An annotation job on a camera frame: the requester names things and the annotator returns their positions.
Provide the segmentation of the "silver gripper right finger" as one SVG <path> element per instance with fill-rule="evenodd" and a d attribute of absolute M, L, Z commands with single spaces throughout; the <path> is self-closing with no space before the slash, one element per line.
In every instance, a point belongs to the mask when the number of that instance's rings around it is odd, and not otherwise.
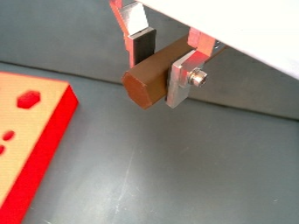
<path fill-rule="evenodd" d="M 173 109 L 189 97 L 191 86 L 199 87 L 207 80 L 209 75 L 202 67 L 211 57 L 215 38 L 191 28 L 187 44 L 193 50 L 171 66 L 166 103 Z"/>

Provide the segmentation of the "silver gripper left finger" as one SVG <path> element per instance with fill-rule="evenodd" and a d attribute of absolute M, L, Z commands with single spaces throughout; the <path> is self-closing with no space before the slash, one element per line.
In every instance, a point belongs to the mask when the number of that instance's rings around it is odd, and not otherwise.
<path fill-rule="evenodd" d="M 142 3 L 123 5 L 123 0 L 110 0 L 110 7 L 125 33 L 130 66 L 134 67 L 155 53 L 157 29 L 149 25 Z"/>

